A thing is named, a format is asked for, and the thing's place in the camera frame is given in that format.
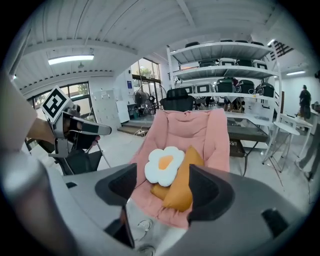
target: tube light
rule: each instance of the tube light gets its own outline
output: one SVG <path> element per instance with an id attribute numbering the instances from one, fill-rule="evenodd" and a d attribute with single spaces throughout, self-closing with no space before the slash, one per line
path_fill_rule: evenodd
<path id="1" fill-rule="evenodd" d="M 287 76 L 292 76 L 292 75 L 298 75 L 298 74 L 303 74 L 303 73 L 306 73 L 306 71 L 300 70 L 300 71 L 296 71 L 296 72 L 286 73 L 286 75 Z"/>
<path id="2" fill-rule="evenodd" d="M 271 45 L 275 40 L 272 39 L 270 42 L 268 42 L 267 46 Z"/>
<path id="3" fill-rule="evenodd" d="M 94 55 L 75 55 L 75 56 L 64 56 L 58 58 L 49 59 L 49 65 L 63 63 L 63 62 L 73 62 L 73 61 L 92 61 Z"/>

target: pillow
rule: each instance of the pillow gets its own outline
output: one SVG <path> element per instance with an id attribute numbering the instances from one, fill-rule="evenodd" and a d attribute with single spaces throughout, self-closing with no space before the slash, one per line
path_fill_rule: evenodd
<path id="1" fill-rule="evenodd" d="M 165 200 L 166 195 L 169 192 L 169 188 L 168 186 L 161 186 L 159 184 L 155 184 L 150 192 L 152 194 L 154 194 L 157 198 L 160 198 L 162 201 Z"/>
<path id="2" fill-rule="evenodd" d="M 190 146 L 186 152 L 177 175 L 170 186 L 169 192 L 163 200 L 162 206 L 173 208 L 180 212 L 189 209 L 192 204 L 192 193 L 189 188 L 189 165 L 205 165 L 204 160 L 193 146 Z"/>
<path id="3" fill-rule="evenodd" d="M 153 150 L 149 154 L 149 162 L 144 167 L 145 178 L 150 183 L 159 183 L 163 187 L 170 186 L 184 157 L 185 153 L 175 146 L 167 146 L 164 150 L 158 148 Z"/>

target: white pillow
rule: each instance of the white pillow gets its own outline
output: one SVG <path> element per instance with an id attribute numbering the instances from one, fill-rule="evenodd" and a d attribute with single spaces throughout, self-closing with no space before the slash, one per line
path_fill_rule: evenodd
<path id="1" fill-rule="evenodd" d="M 149 154 L 149 162 L 144 167 L 146 179 L 163 187 L 170 186 L 184 158 L 185 153 L 175 146 L 167 146 L 164 150 L 153 150 Z"/>

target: brown cushion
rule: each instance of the brown cushion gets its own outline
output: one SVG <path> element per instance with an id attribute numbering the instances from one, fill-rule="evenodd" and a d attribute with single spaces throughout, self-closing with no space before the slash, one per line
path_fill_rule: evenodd
<path id="1" fill-rule="evenodd" d="M 177 175 L 170 186 L 170 189 L 163 200 L 163 207 L 173 208 L 180 212 L 187 210 L 192 204 L 192 193 L 189 188 L 189 165 L 204 166 L 205 162 L 197 152 L 190 146 L 184 155 Z"/>
<path id="2" fill-rule="evenodd" d="M 159 183 L 157 183 L 151 188 L 150 192 L 154 194 L 157 198 L 164 200 L 169 192 L 169 188 L 169 186 L 161 186 Z"/>

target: metal shelving rack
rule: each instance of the metal shelving rack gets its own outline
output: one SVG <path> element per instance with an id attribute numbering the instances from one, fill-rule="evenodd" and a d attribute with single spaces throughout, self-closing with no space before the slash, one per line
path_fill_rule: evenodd
<path id="1" fill-rule="evenodd" d="M 266 57 L 270 56 L 270 53 L 274 53 L 275 61 L 267 61 Z M 246 94 L 246 93 L 231 93 L 231 92 L 208 92 L 208 93 L 193 93 L 190 94 L 193 97 L 242 97 L 256 99 L 256 104 L 270 104 L 270 109 L 264 108 L 263 111 L 272 111 L 269 115 L 273 115 L 273 111 L 277 112 L 278 121 L 280 118 L 281 102 L 282 102 L 282 83 L 281 83 L 281 71 L 278 62 L 278 56 L 274 44 L 271 47 L 262 46 L 252 43 L 244 42 L 210 42 L 204 44 L 198 44 L 191 47 L 171 51 L 167 48 L 167 57 L 169 62 L 171 87 L 175 88 L 175 78 L 179 78 L 182 83 L 198 84 L 200 81 L 208 81 L 213 78 L 223 77 L 235 77 L 255 79 L 267 82 L 270 77 L 278 77 L 278 88 L 275 87 L 274 97 L 266 97 L 259 94 Z M 201 62 L 205 60 L 216 60 L 220 58 L 231 58 L 241 60 L 264 60 L 268 65 L 267 69 L 250 67 L 250 66 L 207 66 L 207 67 L 195 67 L 181 70 L 181 65 Z M 173 61 L 177 61 L 179 70 L 173 71 Z M 269 121 L 255 118 L 255 115 L 251 113 L 226 113 L 227 116 L 247 118 L 256 125 L 270 127 L 272 119 Z M 260 145 L 257 148 L 266 148 L 267 145 Z"/>

